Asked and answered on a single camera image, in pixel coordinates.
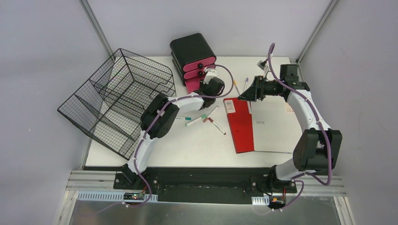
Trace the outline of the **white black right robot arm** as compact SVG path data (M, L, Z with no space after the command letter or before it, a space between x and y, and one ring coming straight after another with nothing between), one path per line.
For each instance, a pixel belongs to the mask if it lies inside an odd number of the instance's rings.
M298 66L283 64L280 75L268 81L264 75L257 75L239 100L262 101L266 96L280 96L293 109L300 124L302 135L296 144L292 158L283 164L275 165L267 178L267 188L278 192L285 181L310 175L324 186L332 180L332 170L336 165L342 133L333 130L321 117L306 82L299 81Z

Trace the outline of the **pink drawer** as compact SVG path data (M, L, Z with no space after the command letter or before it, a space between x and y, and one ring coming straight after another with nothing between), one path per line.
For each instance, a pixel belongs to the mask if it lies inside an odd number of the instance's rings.
M185 80L184 84L188 93L198 90L200 88L200 82L203 81L204 78L205 75L201 75Z

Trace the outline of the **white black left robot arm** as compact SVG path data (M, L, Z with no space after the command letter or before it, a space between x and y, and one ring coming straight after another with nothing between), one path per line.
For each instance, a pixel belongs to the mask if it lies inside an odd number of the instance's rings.
M153 151L151 145L170 131L178 113L208 108L223 93L224 88L224 81L215 77L202 82L198 90L185 96L167 97L158 94L141 116L138 145L123 170L126 185L134 190L142 186L141 173L147 168Z

